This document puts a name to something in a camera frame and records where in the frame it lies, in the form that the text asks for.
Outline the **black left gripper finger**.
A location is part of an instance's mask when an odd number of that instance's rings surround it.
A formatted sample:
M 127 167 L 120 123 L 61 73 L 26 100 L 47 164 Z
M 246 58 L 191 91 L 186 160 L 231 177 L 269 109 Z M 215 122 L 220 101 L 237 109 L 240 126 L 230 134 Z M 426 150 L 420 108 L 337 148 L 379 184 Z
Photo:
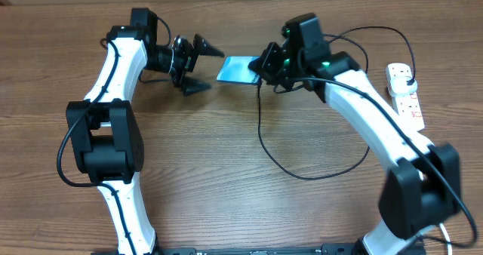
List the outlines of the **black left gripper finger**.
M 211 85 L 207 82 L 184 76 L 181 80 L 181 91 L 183 96 L 188 97 L 193 94 L 200 93 L 211 89 Z
M 195 34 L 193 48 L 198 56 L 225 57 L 225 54 L 210 44 L 203 36 Z

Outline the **white power strip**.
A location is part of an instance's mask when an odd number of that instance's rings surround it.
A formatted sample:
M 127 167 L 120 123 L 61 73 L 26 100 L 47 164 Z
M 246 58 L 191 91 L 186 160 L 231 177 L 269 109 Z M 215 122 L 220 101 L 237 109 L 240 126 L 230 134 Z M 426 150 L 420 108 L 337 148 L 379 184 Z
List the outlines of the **white power strip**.
M 403 63 L 390 63 L 386 67 L 386 80 L 390 77 L 409 77 L 413 78 L 410 66 Z M 405 95 L 402 97 L 391 97 L 393 109 L 398 115 L 404 119 L 416 131 L 421 131 L 425 128 L 423 114 L 421 112 L 417 92 Z

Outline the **Samsung Galaxy smartphone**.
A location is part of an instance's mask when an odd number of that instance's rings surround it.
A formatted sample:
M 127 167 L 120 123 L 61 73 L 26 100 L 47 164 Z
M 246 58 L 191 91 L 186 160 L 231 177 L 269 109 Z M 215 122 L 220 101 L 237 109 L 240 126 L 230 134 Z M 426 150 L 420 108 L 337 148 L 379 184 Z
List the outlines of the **Samsung Galaxy smartphone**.
M 257 84 L 258 74 L 248 68 L 249 63 L 256 60 L 252 56 L 229 56 L 221 67 L 217 81 L 236 84 Z

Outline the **white charger plug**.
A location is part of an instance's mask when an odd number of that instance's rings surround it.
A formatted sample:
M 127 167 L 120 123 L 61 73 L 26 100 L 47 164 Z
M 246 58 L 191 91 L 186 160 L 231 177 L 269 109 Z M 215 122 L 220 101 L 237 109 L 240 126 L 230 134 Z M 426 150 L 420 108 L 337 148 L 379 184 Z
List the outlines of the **white charger plug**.
M 414 81 L 409 84 L 411 79 L 409 77 L 390 77 L 388 80 L 388 92 L 391 97 L 402 97 L 415 93 L 417 91 L 418 84 Z

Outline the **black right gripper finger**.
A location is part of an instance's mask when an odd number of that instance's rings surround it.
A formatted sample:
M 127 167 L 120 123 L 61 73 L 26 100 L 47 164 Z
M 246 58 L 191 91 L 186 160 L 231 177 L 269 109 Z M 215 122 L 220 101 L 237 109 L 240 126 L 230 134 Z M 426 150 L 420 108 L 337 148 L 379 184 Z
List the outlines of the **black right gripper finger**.
M 270 72 L 271 71 L 270 63 L 271 63 L 271 60 L 269 58 L 269 55 L 262 54 L 257 59 L 252 60 L 248 64 L 248 68 L 253 72 Z
M 259 80 L 265 81 L 267 85 L 274 85 L 274 73 L 268 69 L 253 69 L 253 72 L 257 74 Z

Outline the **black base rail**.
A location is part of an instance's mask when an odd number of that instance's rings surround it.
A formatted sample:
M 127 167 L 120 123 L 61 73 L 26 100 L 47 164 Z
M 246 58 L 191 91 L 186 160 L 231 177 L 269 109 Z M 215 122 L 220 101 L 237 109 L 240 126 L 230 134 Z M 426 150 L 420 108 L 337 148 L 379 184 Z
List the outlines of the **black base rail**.
M 363 255 L 362 244 L 323 244 L 320 247 L 229 248 L 196 250 L 193 247 L 165 248 L 155 246 L 154 255 Z

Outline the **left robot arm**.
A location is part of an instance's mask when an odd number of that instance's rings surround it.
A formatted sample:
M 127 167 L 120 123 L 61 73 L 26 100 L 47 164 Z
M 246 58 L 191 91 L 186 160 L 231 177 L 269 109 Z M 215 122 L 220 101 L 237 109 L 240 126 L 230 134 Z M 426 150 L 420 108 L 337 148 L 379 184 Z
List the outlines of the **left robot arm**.
M 144 144 L 131 101 L 145 70 L 166 73 L 184 96 L 210 88 L 188 77 L 200 56 L 224 53 L 201 35 L 188 41 L 179 35 L 157 42 L 162 19 L 148 8 L 134 8 L 127 26 L 113 26 L 102 39 L 106 60 L 98 79 L 82 101 L 66 107 L 68 131 L 57 153 L 57 172 L 69 186 L 62 169 L 67 143 L 78 170 L 87 174 L 85 187 L 95 187 L 109 209 L 118 239 L 115 254 L 160 254 L 162 248 L 151 225 L 140 188 Z

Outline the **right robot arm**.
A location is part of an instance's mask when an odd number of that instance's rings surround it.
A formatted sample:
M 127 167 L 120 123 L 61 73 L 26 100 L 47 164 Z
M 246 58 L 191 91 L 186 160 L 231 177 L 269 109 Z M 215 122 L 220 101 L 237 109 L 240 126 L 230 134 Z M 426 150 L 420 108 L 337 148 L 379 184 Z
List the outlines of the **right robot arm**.
M 338 111 L 373 150 L 386 172 L 375 229 L 354 247 L 361 254 L 397 254 L 432 227 L 459 213 L 460 157 L 435 146 L 395 113 L 346 52 L 332 53 L 313 13 L 282 28 L 283 45 L 269 43 L 248 68 L 267 84 L 290 90 L 301 82 Z

